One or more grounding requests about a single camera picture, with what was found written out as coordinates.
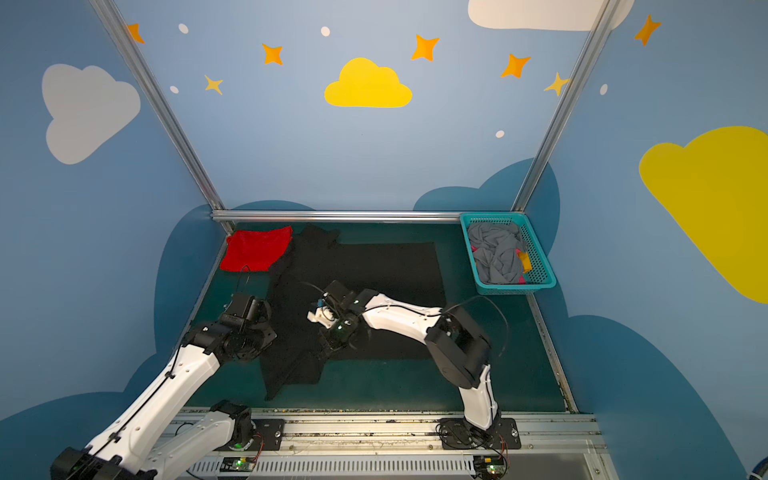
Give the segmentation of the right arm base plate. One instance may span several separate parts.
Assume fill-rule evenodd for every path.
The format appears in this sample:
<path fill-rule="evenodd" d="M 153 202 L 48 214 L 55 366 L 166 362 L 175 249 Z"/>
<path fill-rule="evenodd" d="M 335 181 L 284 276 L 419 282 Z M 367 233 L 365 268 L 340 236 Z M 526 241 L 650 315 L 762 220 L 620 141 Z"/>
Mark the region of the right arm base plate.
<path fill-rule="evenodd" d="M 463 418 L 442 418 L 436 434 L 444 450 L 519 450 L 522 448 L 517 423 L 512 418 L 498 417 L 489 429 L 482 430 Z"/>

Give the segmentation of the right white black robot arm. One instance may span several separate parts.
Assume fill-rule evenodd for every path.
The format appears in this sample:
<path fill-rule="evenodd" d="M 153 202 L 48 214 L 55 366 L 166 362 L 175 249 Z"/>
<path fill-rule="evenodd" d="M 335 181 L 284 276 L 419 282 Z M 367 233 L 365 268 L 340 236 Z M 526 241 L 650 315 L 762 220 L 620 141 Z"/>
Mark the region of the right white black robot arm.
<path fill-rule="evenodd" d="M 459 389 L 466 423 L 487 431 L 498 419 L 491 384 L 491 342 L 464 307 L 417 306 L 371 289 L 347 291 L 334 282 L 307 319 L 322 327 L 325 345 L 332 352 L 346 347 L 362 324 L 423 344 L 443 377 Z"/>

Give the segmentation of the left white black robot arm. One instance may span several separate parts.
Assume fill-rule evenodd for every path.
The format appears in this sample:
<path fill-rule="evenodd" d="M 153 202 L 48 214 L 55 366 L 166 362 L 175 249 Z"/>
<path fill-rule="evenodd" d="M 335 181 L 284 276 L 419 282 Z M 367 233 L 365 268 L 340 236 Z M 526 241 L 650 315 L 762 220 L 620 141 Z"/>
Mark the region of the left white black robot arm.
<path fill-rule="evenodd" d="M 251 409 L 220 401 L 169 442 L 156 443 L 190 397 L 225 363 L 260 356 L 277 339 L 267 322 L 229 318 L 188 332 L 143 393 L 86 447 L 66 448 L 52 479 L 176 479 L 207 454 L 244 451 L 256 438 Z"/>

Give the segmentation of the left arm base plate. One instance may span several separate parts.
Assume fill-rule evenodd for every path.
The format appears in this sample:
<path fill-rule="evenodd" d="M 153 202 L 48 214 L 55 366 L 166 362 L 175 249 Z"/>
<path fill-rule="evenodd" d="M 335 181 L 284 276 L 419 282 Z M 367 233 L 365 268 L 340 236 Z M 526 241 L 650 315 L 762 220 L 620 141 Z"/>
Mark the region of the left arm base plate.
<path fill-rule="evenodd" d="M 277 451 L 281 447 L 284 428 L 285 420 L 281 418 L 256 418 L 249 425 L 244 420 L 236 421 L 231 439 L 217 451 Z"/>

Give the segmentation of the black printed t shirt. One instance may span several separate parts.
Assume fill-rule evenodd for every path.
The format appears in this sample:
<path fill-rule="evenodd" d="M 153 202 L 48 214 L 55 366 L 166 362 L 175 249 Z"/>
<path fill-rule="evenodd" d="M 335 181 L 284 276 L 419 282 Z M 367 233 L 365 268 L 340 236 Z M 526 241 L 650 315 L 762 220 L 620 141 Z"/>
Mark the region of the black printed t shirt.
<path fill-rule="evenodd" d="M 277 337 L 260 365 L 266 400 L 290 384 L 316 384 L 329 360 L 423 360 L 416 340 L 361 325 L 349 344 L 333 350 L 322 327 L 308 320 L 321 289 L 334 281 L 360 292 L 372 289 L 398 301 L 426 307 L 446 303 L 435 247 L 431 243 L 343 244 L 339 231 L 306 226 L 269 269 L 267 301 Z"/>

